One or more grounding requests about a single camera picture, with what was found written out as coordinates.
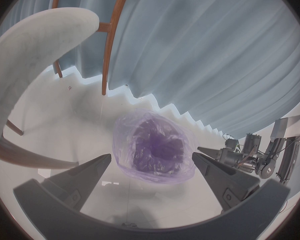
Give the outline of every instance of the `white floor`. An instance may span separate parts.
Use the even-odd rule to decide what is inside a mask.
[[[9,116],[24,135],[20,137],[5,127],[5,138],[37,154],[82,164],[112,154],[116,118],[140,107],[157,110],[189,128],[201,146],[224,147],[221,133],[194,122],[188,114],[180,116],[172,105],[160,110],[152,95],[135,99],[129,88],[122,86],[102,96],[100,77],[84,80],[73,68],[64,74],[68,75],[60,79],[52,70],[45,70],[32,82]],[[41,182],[43,176],[61,171],[38,171],[0,160],[0,197],[34,239],[42,236],[25,217],[12,189],[31,178]],[[198,170],[182,184],[151,184],[123,174],[112,157],[81,212],[117,225],[130,222],[140,228],[171,228],[219,215],[221,206]]]

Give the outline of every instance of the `robotic arm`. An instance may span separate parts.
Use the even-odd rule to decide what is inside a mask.
[[[267,179],[273,174],[277,158],[284,150],[277,176],[281,183],[286,184],[292,174],[299,151],[300,115],[275,121],[268,148],[264,153],[259,151],[260,142],[260,135],[247,134],[242,150],[238,148],[239,141],[230,138],[226,140],[225,147],[220,150],[205,147],[198,147],[198,150],[238,170],[247,173],[255,171],[262,179]]]

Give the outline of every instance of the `plastic bag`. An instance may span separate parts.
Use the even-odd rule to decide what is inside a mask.
[[[128,176],[155,183],[177,184],[195,174],[195,135],[154,111],[136,109],[114,125],[112,150]]]

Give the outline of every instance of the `floor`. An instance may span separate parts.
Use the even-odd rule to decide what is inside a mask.
[[[112,154],[112,129],[116,118],[135,108],[158,111],[187,127],[204,147],[224,147],[222,133],[204,127],[173,105],[159,109],[153,95],[136,99],[127,86],[101,95],[101,77],[82,79],[75,68],[58,78],[52,68],[43,71],[17,102],[9,120],[24,130],[18,136],[5,127],[11,142],[40,155],[66,161],[87,162]],[[12,189],[34,178],[39,182],[63,170],[38,170],[0,160],[0,197],[19,224],[34,238],[42,239],[25,217]],[[140,228],[172,228],[207,220],[221,212],[208,184],[196,170],[187,182],[160,185],[129,178],[114,157],[81,212],[99,220]]]

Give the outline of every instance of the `dark gray curved bracket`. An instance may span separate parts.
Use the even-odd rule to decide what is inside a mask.
[[[119,227],[93,219],[62,202],[34,179],[16,187],[14,194],[29,220],[48,240],[254,240],[279,213],[289,189],[268,180],[248,198],[215,218],[167,229]]]

